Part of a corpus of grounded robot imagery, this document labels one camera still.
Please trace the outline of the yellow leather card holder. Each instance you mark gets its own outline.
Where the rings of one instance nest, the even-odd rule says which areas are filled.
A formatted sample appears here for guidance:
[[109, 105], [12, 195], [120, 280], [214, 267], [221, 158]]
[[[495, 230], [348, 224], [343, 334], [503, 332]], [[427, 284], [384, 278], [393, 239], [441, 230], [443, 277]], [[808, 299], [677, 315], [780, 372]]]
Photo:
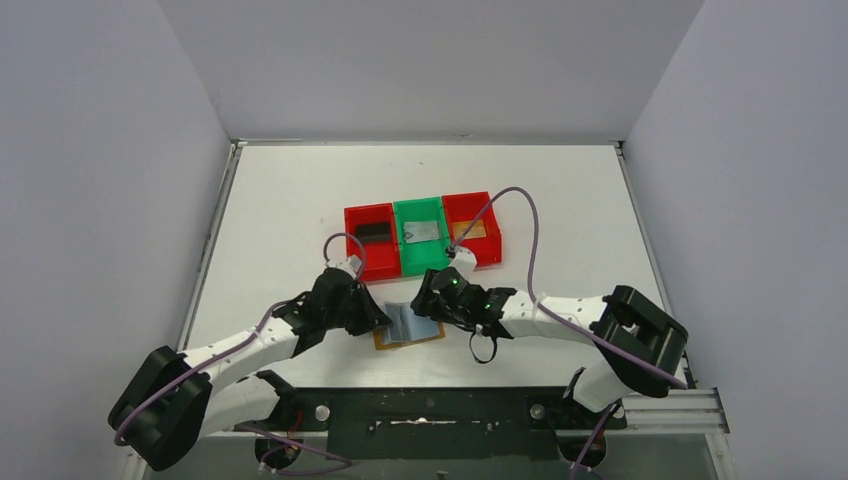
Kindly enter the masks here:
[[402, 348], [445, 336], [441, 322], [417, 315], [410, 303], [386, 302], [383, 311], [391, 323], [373, 335], [377, 351]]

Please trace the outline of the red bin with gold card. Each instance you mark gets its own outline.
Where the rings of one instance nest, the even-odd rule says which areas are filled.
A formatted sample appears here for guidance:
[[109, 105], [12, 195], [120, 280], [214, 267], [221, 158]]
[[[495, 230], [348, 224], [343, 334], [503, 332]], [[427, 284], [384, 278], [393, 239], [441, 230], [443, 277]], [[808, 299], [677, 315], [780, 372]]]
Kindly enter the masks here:
[[[451, 224], [459, 221], [473, 221], [477, 214], [489, 202], [488, 192], [470, 192], [444, 195], [441, 197], [448, 232], [451, 241], [455, 241]], [[494, 208], [490, 207], [480, 219], [485, 223], [487, 236], [485, 238], [464, 239], [460, 246], [470, 249], [476, 256], [477, 265], [488, 267], [498, 265], [503, 258], [502, 233]]]

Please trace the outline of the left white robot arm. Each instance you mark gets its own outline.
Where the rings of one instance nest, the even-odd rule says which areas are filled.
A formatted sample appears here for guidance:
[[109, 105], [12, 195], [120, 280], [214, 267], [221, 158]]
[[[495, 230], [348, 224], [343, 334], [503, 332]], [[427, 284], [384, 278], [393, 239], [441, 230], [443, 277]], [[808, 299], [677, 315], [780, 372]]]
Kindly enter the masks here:
[[270, 365], [306, 352], [330, 330], [360, 336], [391, 323], [353, 273], [328, 267], [253, 327], [191, 350], [152, 351], [108, 415], [114, 442], [162, 471], [210, 434], [254, 422], [284, 426], [295, 416], [296, 390]]

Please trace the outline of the green plastic bin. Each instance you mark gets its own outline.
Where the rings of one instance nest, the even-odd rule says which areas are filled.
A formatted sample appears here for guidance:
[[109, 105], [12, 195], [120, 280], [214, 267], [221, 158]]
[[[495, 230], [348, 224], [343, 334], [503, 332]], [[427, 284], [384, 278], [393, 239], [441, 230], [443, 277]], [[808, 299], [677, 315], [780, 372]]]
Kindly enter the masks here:
[[449, 263], [451, 243], [442, 199], [429, 197], [393, 203], [402, 274], [422, 275]]

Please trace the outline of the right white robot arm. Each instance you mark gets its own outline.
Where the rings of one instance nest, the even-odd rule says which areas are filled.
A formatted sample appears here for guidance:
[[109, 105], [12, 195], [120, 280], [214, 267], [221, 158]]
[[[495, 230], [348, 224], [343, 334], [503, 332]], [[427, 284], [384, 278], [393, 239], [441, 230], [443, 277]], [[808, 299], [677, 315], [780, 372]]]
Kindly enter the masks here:
[[686, 328], [630, 286], [595, 297], [541, 297], [486, 289], [448, 267], [426, 272], [411, 308], [493, 341], [539, 337], [597, 348], [600, 359], [579, 368], [562, 400], [564, 417], [578, 427], [630, 393], [664, 398], [687, 386], [676, 375]]

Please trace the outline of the red bin with black card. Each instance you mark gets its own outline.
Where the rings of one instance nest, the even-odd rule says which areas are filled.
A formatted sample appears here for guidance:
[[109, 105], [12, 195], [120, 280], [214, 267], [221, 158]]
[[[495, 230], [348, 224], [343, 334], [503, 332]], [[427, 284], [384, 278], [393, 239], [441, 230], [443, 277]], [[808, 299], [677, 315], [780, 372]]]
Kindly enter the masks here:
[[402, 276], [398, 234], [393, 205], [379, 203], [344, 209], [345, 232], [364, 247], [365, 282], [392, 280]]

